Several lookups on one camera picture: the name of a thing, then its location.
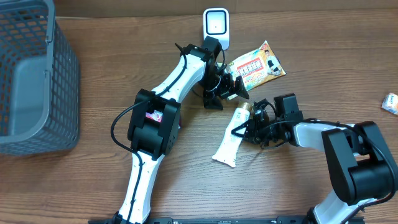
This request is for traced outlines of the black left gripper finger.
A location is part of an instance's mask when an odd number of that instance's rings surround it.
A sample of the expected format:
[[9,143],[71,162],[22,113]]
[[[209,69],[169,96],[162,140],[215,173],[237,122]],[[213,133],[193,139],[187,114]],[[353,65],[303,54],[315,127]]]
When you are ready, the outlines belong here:
[[234,81],[234,94],[237,96],[240,96],[241,98],[249,99],[249,94],[246,90],[246,87],[244,86],[243,78],[242,76],[236,77]]
[[223,105],[216,96],[212,94],[203,95],[203,106],[209,110],[223,110]]

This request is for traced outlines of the yellow orange snack bag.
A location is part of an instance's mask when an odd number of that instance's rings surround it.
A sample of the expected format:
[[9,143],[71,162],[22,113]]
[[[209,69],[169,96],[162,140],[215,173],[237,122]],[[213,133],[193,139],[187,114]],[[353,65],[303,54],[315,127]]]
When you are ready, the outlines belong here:
[[233,80],[241,77],[246,91],[286,75],[279,59],[266,40],[258,49],[230,62],[225,71],[232,74]]

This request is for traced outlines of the white floral cream tube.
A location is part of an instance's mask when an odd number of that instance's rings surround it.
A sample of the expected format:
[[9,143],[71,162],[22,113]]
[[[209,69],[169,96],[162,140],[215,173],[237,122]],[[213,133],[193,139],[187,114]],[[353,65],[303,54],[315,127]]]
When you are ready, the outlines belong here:
[[213,160],[222,162],[232,168],[236,167],[236,156],[243,139],[233,135],[232,130],[249,120],[251,110],[252,106],[250,103],[239,102],[224,132],[223,140],[216,153],[212,156]]

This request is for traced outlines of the red purple tissue pack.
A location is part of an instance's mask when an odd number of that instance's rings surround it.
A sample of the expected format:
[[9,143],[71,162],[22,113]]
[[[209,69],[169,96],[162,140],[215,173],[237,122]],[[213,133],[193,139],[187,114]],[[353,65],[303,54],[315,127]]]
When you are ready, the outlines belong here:
[[163,113],[157,110],[155,110],[153,113],[146,112],[146,118],[152,119],[160,123],[163,118]]

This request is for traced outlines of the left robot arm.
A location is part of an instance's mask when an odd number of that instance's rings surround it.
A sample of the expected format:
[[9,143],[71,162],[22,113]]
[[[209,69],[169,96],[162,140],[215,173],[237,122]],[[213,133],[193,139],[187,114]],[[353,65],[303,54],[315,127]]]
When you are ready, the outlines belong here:
[[181,103],[197,84],[203,86],[206,109],[222,110],[221,100],[231,95],[248,99],[242,78],[233,78],[217,66],[223,52],[218,39],[206,37],[201,46],[179,47],[180,61],[170,75],[152,90],[141,89],[134,104],[114,119],[110,132],[131,112],[127,131],[130,146],[115,143],[132,155],[132,170],[124,202],[111,223],[145,223],[150,215],[151,195],[163,158],[173,148],[180,127]]

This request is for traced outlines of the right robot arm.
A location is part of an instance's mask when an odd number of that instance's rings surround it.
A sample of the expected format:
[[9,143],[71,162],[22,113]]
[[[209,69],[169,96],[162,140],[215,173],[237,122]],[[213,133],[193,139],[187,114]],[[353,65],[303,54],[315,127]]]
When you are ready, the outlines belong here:
[[397,192],[397,164],[378,125],[304,118],[295,94],[254,103],[251,119],[232,135],[263,149],[289,143],[324,152],[332,186],[326,199],[294,223],[363,223],[356,214],[388,202]]

